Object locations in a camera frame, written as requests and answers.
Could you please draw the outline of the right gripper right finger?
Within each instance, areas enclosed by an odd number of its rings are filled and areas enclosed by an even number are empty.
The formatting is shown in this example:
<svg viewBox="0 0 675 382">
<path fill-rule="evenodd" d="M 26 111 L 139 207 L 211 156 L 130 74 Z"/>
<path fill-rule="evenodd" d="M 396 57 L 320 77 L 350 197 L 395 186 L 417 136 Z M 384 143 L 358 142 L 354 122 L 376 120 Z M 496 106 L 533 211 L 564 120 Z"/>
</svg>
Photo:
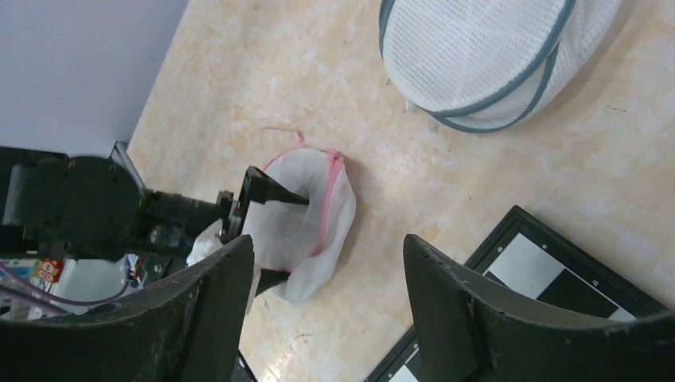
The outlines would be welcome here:
<svg viewBox="0 0 675 382">
<path fill-rule="evenodd" d="M 423 374 L 429 381 L 671 381 L 674 316 L 633 322 L 518 294 L 419 236 L 403 244 Z"/>
</svg>

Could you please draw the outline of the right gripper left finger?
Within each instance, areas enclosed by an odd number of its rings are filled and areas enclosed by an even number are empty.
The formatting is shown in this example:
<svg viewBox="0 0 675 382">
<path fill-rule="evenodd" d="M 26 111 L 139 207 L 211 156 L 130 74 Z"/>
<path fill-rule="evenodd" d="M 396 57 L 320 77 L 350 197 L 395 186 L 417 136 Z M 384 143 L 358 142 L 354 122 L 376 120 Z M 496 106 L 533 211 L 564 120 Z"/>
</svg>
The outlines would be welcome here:
<svg viewBox="0 0 675 382">
<path fill-rule="evenodd" d="M 139 292 L 89 310 L 2 321 L 4 381 L 229 381 L 252 286 L 242 235 Z"/>
</svg>

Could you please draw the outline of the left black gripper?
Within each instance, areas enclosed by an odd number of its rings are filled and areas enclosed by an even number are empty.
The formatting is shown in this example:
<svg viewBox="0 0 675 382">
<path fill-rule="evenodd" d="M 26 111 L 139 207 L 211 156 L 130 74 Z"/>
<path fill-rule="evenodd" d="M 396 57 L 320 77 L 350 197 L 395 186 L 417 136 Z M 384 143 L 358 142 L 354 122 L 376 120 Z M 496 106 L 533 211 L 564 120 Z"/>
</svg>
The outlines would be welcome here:
<svg viewBox="0 0 675 382">
<path fill-rule="evenodd" d="M 242 212 L 246 200 L 259 204 L 278 201 L 292 205 L 308 205 L 309 199 L 293 193 L 261 169 L 249 166 L 244 173 L 240 198 L 229 191 L 219 192 L 214 202 L 146 189 L 139 201 L 139 249 L 141 251 L 190 251 L 195 239 L 213 222 L 222 220 L 230 228 L 230 217 Z M 288 271 L 254 267 L 252 296 L 285 283 Z"/>
</svg>

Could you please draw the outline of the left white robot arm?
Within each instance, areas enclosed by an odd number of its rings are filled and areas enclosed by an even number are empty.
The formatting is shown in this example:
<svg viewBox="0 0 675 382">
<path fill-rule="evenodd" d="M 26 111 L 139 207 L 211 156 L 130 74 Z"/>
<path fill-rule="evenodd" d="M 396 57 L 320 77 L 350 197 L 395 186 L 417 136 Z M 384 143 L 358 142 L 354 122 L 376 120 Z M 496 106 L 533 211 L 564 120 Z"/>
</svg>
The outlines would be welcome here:
<svg viewBox="0 0 675 382">
<path fill-rule="evenodd" d="M 218 223 L 216 240 L 237 239 L 253 205 L 307 205 L 251 166 L 238 195 L 213 202 L 149 189 L 110 158 L 1 150 L 1 256 L 101 259 L 147 256 L 160 266 L 154 284 L 187 268 L 197 237 Z"/>
</svg>

